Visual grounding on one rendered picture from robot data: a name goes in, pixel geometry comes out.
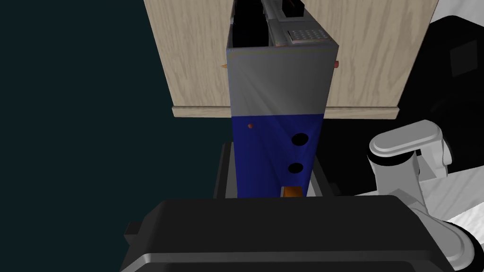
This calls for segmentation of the light wooden table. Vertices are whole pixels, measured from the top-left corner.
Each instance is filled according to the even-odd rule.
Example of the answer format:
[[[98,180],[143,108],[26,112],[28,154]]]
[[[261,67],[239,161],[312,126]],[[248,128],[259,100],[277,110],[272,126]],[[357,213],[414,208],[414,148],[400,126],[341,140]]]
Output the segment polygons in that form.
[[[394,119],[439,0],[302,0],[339,44],[325,118]],[[144,0],[175,117],[228,118],[233,0]]]

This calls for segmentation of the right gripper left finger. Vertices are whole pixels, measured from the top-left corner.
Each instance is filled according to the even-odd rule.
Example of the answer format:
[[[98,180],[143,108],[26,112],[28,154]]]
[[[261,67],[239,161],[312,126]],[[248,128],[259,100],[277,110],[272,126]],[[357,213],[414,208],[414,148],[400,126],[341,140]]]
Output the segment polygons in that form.
[[[213,197],[215,199],[237,198],[233,142],[226,142],[222,145]]]

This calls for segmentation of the grey and blue keypad box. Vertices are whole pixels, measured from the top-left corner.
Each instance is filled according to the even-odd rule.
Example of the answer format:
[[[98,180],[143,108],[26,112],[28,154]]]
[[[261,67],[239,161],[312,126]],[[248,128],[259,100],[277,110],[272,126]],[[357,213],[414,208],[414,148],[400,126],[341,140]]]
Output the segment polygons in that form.
[[[234,0],[225,197],[307,195],[339,45],[301,0]]]

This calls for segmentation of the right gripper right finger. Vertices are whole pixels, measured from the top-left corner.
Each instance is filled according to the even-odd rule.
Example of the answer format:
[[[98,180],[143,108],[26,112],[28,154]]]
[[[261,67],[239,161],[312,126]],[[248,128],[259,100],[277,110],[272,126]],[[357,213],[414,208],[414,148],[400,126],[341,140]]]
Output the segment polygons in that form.
[[[317,156],[314,157],[310,185],[313,188],[315,196],[329,197],[336,195],[333,186],[328,181]]]

